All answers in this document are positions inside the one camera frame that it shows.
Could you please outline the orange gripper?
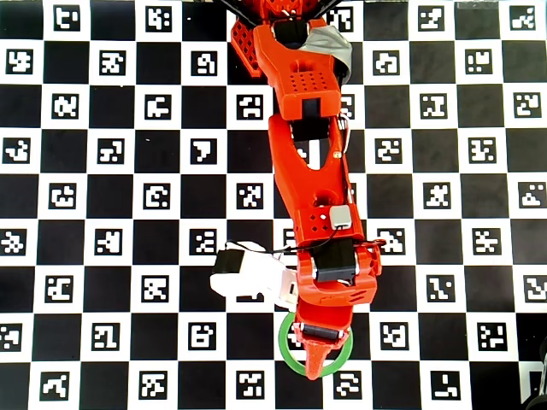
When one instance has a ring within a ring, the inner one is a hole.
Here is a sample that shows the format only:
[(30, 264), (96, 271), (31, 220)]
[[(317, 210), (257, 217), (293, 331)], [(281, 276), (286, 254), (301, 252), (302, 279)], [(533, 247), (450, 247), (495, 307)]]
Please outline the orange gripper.
[(295, 331), (304, 337), (314, 338), (303, 340), (306, 351), (304, 372), (307, 379), (316, 380), (328, 376), (341, 367), (339, 360), (328, 366), (324, 366), (324, 362), (332, 350), (341, 348), (338, 340), (344, 337), (352, 317), (352, 306), (328, 307), (308, 302), (297, 304)]

